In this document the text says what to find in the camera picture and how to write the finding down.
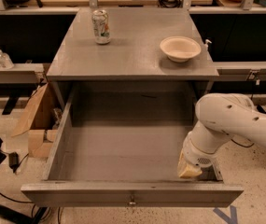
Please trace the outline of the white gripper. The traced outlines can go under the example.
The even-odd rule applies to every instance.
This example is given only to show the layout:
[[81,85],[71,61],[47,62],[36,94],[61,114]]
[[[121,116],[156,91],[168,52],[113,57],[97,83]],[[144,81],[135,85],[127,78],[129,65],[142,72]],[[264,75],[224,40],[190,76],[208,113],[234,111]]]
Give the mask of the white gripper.
[[201,168],[211,166],[219,148],[231,139],[231,134],[211,130],[198,121],[183,142],[177,175],[180,178],[199,176]]

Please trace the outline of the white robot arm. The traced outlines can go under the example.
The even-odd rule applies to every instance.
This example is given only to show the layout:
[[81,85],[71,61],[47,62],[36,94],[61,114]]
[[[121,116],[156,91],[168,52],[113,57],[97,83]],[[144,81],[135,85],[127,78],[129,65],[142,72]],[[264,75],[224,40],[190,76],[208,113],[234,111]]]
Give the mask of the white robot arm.
[[197,102],[195,115],[197,122],[183,142],[177,165],[181,178],[200,175],[236,135],[266,149],[266,114],[243,94],[206,94]]

